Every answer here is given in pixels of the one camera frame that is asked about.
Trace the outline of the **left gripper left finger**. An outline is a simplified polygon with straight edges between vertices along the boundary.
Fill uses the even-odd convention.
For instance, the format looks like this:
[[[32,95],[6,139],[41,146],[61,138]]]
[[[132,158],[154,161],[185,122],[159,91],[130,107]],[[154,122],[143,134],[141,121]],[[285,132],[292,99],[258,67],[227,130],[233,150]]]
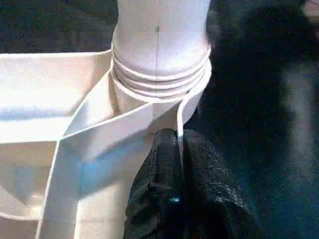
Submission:
[[[159,130],[130,189],[125,239],[181,239],[183,176],[176,132]]]

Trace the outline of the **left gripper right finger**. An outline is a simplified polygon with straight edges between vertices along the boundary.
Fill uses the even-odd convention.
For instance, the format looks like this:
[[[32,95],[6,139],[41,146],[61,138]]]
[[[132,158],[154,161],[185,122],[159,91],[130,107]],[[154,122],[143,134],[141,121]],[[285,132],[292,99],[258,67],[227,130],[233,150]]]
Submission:
[[[194,239],[259,239],[259,223],[236,176],[211,141],[183,135],[183,170]]]

